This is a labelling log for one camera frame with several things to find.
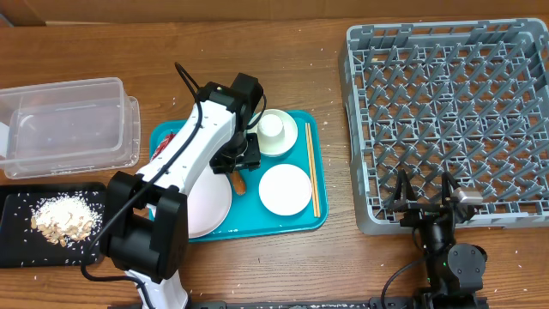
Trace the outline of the large white plate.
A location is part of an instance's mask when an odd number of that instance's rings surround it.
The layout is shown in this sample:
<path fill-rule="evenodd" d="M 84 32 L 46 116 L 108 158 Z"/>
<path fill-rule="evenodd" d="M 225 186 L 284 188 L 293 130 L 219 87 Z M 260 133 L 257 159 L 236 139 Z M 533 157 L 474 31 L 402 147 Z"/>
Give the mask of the large white plate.
<path fill-rule="evenodd" d="M 190 239 L 213 232 L 227 217 L 232 205 L 232 186 L 225 174 L 206 167 L 188 196 Z"/>

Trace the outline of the orange carrot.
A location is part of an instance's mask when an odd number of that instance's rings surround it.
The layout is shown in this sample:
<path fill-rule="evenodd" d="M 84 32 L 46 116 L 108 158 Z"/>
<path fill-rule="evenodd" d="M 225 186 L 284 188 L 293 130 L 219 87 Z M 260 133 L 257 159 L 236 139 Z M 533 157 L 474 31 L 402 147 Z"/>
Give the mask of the orange carrot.
<path fill-rule="evenodd" d="M 246 193 L 246 183 L 242 178 L 239 171 L 234 171 L 229 174 L 229 179 L 232 183 L 232 187 L 235 193 L 239 196 L 243 196 Z"/>

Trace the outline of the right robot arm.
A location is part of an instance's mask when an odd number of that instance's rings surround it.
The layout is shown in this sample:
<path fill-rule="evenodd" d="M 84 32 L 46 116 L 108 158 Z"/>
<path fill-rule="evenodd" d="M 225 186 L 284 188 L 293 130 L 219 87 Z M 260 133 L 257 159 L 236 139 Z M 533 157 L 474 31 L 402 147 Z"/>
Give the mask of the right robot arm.
<path fill-rule="evenodd" d="M 451 173 L 441 176 L 441 197 L 438 202 L 421 203 L 403 170 L 398 172 L 395 191 L 386 208 L 402 213 L 402 227 L 410 227 L 413 242 L 422 251 L 422 258 L 397 270 L 384 284 L 380 302 L 389 305 L 386 293 L 400 274 L 424 264 L 429 285 L 418 288 L 407 301 L 407 308 L 487 308 L 487 299 L 476 293 L 483 288 L 487 253 L 478 246 L 459 244 L 455 239 L 458 224 L 472 219 L 483 203 L 476 190 L 457 183 Z"/>

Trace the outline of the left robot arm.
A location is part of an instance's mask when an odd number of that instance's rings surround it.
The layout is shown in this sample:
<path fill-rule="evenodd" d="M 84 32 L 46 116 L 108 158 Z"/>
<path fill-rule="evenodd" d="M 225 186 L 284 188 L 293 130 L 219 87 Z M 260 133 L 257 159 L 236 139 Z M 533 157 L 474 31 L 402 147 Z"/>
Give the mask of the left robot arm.
<path fill-rule="evenodd" d="M 136 285 L 145 308 L 186 308 L 178 268 L 189 243 L 188 196 L 206 168 L 226 175 L 261 165 L 251 127 L 266 96 L 257 78 L 239 73 L 232 85 L 200 87 L 178 72 L 195 105 L 184 127 L 137 174 L 117 172 L 106 188 L 102 229 L 92 245 Z"/>

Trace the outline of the rice and peanut scraps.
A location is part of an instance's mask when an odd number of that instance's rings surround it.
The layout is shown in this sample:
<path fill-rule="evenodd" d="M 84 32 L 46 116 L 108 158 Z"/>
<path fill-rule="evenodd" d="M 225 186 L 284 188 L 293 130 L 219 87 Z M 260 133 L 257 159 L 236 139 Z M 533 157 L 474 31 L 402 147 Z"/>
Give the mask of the rice and peanut scraps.
<path fill-rule="evenodd" d="M 32 230 L 53 245 L 69 247 L 90 237 L 100 228 L 100 204 L 82 195 L 59 195 L 39 201 L 32 210 Z"/>

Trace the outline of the red snack wrapper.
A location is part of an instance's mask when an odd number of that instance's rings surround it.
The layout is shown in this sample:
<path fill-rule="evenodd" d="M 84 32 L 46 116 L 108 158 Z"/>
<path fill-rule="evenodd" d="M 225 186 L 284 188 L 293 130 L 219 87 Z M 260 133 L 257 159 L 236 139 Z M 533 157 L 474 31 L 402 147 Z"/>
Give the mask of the red snack wrapper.
<path fill-rule="evenodd" d="M 171 140 L 175 137 L 175 134 L 173 132 L 167 134 L 163 140 L 160 142 L 160 144 L 156 147 L 155 151 L 153 152 L 153 155 L 151 156 L 150 160 L 152 161 L 155 159 L 171 142 Z"/>

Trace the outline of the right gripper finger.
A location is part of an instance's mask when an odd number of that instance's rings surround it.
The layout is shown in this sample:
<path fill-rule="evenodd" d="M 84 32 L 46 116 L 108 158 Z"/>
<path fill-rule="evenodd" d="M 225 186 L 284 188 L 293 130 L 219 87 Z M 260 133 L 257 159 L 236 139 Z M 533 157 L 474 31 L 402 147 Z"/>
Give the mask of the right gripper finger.
<path fill-rule="evenodd" d="M 441 180 L 442 205 L 450 205 L 451 203 L 456 203 L 458 201 L 458 198 L 454 195 L 454 192 L 460 188 L 457 181 L 450 172 L 443 172 Z"/>
<path fill-rule="evenodd" d="M 393 194 L 393 203 L 403 205 L 415 201 L 416 195 L 410 179 L 405 170 L 400 170 L 397 175 L 395 192 Z"/>

